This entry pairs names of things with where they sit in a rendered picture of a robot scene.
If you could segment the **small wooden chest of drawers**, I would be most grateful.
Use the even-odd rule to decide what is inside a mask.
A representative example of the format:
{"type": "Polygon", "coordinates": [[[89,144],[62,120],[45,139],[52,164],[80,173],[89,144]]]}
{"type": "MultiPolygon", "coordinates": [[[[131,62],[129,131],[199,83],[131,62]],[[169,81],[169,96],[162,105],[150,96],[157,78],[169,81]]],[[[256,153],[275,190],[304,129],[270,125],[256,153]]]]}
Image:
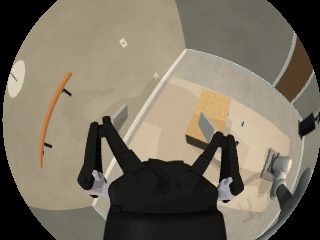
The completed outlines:
{"type": "MultiPolygon", "coordinates": [[[[231,99],[226,96],[203,89],[189,126],[185,132],[186,138],[187,136],[193,138],[186,142],[190,145],[194,145],[194,143],[199,144],[196,147],[200,149],[203,149],[204,146],[208,146],[208,143],[198,125],[201,112],[205,112],[205,114],[213,121],[218,130],[223,133],[230,101],[231,99]],[[201,143],[201,141],[203,143],[201,143]]],[[[205,149],[206,148],[203,150],[205,149]]]]}

